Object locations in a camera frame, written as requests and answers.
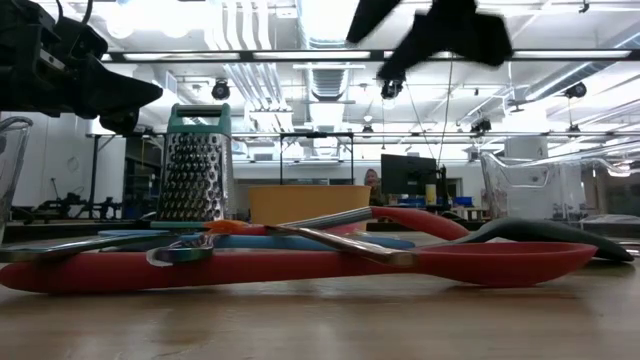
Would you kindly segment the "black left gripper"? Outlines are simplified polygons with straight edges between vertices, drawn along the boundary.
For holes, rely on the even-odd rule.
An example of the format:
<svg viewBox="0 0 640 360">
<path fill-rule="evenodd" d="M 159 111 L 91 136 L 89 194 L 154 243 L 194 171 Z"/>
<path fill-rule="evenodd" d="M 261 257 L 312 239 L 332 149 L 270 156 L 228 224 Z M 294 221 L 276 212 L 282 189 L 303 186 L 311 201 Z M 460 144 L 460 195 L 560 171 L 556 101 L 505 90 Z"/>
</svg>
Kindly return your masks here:
<svg viewBox="0 0 640 360">
<path fill-rule="evenodd" d="M 108 70 L 90 56 L 82 64 L 72 55 L 85 23 L 64 15 L 51 16 L 32 1 L 1 0 L 1 109 L 40 112 L 52 117 L 73 113 L 99 117 L 102 128 L 118 135 L 134 132 L 140 109 L 163 89 Z"/>
</svg>

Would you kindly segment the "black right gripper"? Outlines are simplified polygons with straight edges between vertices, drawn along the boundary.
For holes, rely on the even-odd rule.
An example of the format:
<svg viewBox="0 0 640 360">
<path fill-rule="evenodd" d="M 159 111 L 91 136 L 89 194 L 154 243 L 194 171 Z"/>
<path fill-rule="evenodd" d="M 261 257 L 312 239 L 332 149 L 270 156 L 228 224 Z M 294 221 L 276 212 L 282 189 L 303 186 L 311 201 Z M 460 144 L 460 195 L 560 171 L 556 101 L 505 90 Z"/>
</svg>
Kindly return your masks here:
<svg viewBox="0 0 640 360">
<path fill-rule="evenodd" d="M 360 0 L 346 41 L 360 43 L 400 2 Z M 500 66 L 513 55 L 503 17 L 479 12 L 475 0 L 437 0 L 427 18 L 414 20 L 393 54 L 379 67 L 376 78 L 403 80 L 407 70 L 441 51 L 487 66 Z"/>
</svg>

